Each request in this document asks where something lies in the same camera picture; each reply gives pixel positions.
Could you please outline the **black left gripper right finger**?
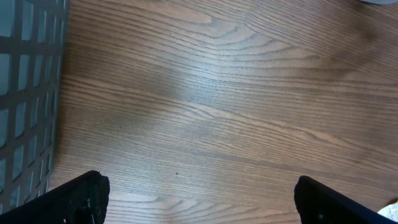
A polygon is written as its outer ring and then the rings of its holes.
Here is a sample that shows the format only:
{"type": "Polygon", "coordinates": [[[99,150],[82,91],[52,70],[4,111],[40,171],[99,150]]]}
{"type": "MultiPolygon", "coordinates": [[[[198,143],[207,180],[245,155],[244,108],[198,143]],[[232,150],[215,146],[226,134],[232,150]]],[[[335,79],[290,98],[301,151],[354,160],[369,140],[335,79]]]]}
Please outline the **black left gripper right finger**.
{"type": "Polygon", "coordinates": [[[306,175],[298,179],[294,202],[302,224],[395,223],[306,175]]]}

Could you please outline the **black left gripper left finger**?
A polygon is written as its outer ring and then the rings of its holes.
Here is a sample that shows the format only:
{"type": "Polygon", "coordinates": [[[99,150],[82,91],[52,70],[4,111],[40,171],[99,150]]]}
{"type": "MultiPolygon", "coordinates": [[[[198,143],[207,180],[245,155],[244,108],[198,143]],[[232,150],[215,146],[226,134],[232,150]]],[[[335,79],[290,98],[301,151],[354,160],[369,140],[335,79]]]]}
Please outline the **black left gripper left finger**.
{"type": "Polygon", "coordinates": [[[91,170],[20,207],[3,213],[1,224],[103,224],[109,193],[108,177],[91,170]]]}

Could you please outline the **white barcode scanner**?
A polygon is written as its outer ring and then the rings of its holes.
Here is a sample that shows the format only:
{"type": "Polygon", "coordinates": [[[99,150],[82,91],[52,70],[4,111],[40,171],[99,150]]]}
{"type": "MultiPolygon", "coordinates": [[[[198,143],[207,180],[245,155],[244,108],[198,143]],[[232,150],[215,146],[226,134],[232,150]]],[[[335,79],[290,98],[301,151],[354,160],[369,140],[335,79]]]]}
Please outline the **white barcode scanner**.
{"type": "Polygon", "coordinates": [[[360,1],[368,3],[368,4],[375,4],[375,5],[387,5],[387,4],[398,3],[398,0],[360,0],[360,1]]]}

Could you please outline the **dark grey mesh basket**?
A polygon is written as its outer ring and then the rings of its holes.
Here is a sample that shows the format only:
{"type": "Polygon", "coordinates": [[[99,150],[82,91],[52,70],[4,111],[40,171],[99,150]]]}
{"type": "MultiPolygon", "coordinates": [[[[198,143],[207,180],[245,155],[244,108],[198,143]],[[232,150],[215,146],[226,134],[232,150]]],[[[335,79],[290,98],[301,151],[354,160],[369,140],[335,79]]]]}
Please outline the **dark grey mesh basket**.
{"type": "Polygon", "coordinates": [[[2,213],[49,189],[69,11],[69,0],[1,0],[2,213]]]}

